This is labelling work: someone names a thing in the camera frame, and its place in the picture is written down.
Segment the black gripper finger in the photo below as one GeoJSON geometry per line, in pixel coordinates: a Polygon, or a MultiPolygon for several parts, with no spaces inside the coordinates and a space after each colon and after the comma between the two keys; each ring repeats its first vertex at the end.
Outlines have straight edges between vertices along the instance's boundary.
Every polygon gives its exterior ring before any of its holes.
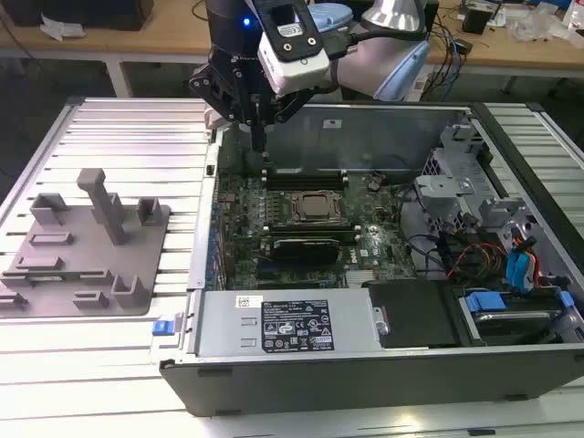
{"type": "Polygon", "coordinates": [[[224,71],[204,65],[193,73],[189,85],[228,122],[246,126],[253,150],[259,151],[259,118],[240,65],[229,65],[224,71]]]}
{"type": "Polygon", "coordinates": [[[301,89],[277,97],[270,87],[264,87],[258,101],[258,150],[266,150],[266,130],[275,123],[284,123],[318,93],[318,87],[301,89]]]}

